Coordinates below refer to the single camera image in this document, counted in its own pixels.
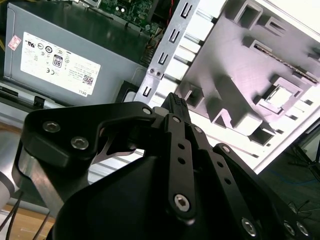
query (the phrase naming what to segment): white sticker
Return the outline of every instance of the white sticker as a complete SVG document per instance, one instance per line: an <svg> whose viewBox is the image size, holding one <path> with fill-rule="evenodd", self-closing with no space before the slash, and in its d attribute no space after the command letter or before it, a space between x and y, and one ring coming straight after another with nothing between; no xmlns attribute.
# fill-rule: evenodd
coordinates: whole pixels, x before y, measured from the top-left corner
<svg viewBox="0 0 320 240"><path fill-rule="evenodd" d="M23 33L21 71L87 97L100 65L30 33Z"/></svg>
<svg viewBox="0 0 320 240"><path fill-rule="evenodd" d="M21 39L17 35L14 35L11 38L11 40L10 40L10 42L8 44L8 47L11 48L13 51L15 51L20 43L21 43Z"/></svg>

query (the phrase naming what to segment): barcode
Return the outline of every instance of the barcode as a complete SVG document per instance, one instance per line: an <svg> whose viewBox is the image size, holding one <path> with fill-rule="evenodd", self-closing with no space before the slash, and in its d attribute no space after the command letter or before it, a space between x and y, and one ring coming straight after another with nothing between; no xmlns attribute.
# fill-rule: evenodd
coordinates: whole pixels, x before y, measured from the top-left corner
<svg viewBox="0 0 320 240"><path fill-rule="evenodd" d="M89 86L92 86L93 81L94 81L93 77L90 77L90 76L87 76L87 75L83 76L83 79L82 79L82 83L83 84L87 84Z"/></svg>

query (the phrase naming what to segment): green circuit board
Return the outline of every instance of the green circuit board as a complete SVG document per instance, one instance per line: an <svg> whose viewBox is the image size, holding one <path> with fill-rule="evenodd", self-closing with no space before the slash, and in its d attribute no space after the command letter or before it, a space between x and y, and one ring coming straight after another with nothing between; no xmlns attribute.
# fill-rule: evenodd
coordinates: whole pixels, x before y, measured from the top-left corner
<svg viewBox="0 0 320 240"><path fill-rule="evenodd" d="M161 27L157 23L147 21L152 4L152 0L102 0L99 9L154 35Z"/></svg>

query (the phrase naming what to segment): blue cable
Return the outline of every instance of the blue cable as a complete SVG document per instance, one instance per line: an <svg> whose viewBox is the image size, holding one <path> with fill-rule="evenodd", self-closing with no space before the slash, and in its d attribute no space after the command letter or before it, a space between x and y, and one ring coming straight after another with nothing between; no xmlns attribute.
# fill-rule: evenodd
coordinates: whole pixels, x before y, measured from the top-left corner
<svg viewBox="0 0 320 240"><path fill-rule="evenodd" d="M312 180L303 181L303 182L292 182L292 181L286 180L281 174L277 173L276 171L273 171L273 170L268 170L268 171L271 172L272 174L276 175L278 178L281 179L282 182L284 182L284 183L286 183L286 184L304 186L304 185L309 185L309 184L318 183L318 180L317 180L317 179L312 179Z"/></svg>

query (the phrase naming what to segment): black metal bracket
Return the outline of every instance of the black metal bracket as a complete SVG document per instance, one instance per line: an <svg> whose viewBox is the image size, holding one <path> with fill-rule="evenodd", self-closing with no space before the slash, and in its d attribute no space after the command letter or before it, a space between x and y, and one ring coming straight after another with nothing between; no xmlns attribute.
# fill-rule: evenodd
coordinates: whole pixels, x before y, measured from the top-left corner
<svg viewBox="0 0 320 240"><path fill-rule="evenodd" d="M162 107L165 116L140 102L27 116L15 179L57 214L53 239L313 239L229 146L210 146L185 100L171 93ZM91 163L135 149L144 156L85 183Z"/></svg>

